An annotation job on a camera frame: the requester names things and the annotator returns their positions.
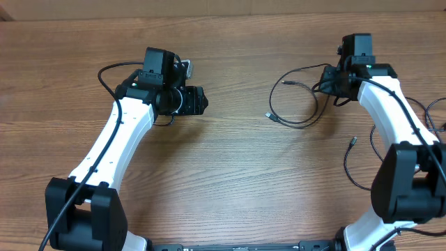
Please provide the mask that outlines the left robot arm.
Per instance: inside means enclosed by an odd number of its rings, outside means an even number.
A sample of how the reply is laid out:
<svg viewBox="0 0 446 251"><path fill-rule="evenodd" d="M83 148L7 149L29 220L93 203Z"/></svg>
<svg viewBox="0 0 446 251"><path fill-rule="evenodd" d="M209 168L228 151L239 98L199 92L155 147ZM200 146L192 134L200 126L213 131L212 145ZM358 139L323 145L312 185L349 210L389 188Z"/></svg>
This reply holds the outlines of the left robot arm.
<svg viewBox="0 0 446 251"><path fill-rule="evenodd" d="M48 230L39 246L55 250L154 250L128 229L119 191L143 136L159 116L202 115L208 99L188 86L189 59L147 47L137 69L112 90L111 114L91 150L68 178L52 178L45 189Z"/></svg>

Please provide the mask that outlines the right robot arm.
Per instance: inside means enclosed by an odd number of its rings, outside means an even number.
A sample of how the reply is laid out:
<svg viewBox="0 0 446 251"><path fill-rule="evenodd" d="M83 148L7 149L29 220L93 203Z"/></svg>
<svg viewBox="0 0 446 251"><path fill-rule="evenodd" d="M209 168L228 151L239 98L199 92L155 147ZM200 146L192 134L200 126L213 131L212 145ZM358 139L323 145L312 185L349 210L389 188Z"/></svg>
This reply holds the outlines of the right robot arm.
<svg viewBox="0 0 446 251"><path fill-rule="evenodd" d="M387 151L371 185L371 207L312 250L394 250L392 238L445 216L445 145L418 119L398 75L376 63L369 33L344 36L337 66L324 68L317 91L357 101L377 127Z"/></svg>

